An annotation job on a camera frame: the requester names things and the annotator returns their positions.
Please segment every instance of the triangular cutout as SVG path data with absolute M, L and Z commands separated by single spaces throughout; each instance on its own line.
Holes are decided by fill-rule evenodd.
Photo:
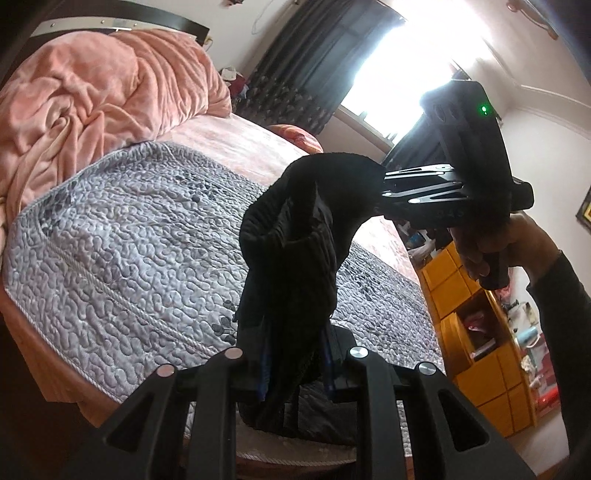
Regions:
M 447 390 L 439 391 L 439 402 L 452 434 L 453 446 L 458 452 L 465 452 L 484 445 L 488 434 L 478 421 L 472 417 L 458 400 Z
M 153 401 L 153 394 L 146 395 L 107 437 L 107 444 L 129 453 L 136 452 Z

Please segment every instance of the floor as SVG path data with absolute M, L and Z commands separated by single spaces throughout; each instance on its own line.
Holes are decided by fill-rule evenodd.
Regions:
M 53 480 L 93 427 L 43 399 L 1 317 L 0 365 L 0 480 Z

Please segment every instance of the quilted bedspread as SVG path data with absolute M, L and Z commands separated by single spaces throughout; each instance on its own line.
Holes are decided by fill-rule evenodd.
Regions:
M 247 268 L 238 232 L 262 191 L 187 147 L 116 151 L 17 217 L 6 291 L 69 365 L 121 402 L 158 365 L 200 365 L 235 343 Z M 416 284 L 353 243 L 337 285 L 333 322 L 358 344 L 443 370 Z

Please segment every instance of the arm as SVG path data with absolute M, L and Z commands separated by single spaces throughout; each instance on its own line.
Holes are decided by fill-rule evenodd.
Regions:
M 570 451 L 581 444 L 591 421 L 591 300 L 567 258 L 529 216 L 511 216 L 498 232 L 452 229 L 470 276 L 487 275 L 483 253 L 504 250 L 509 265 L 522 266 L 556 373 Z

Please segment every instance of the human hand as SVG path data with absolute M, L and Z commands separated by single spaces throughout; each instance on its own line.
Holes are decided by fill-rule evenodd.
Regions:
M 490 267 L 483 254 L 505 251 L 510 267 L 523 267 L 534 284 L 560 255 L 549 235 L 524 212 L 513 213 L 509 222 L 494 232 L 481 228 L 450 228 L 457 252 L 468 274 L 477 280 L 486 277 Z

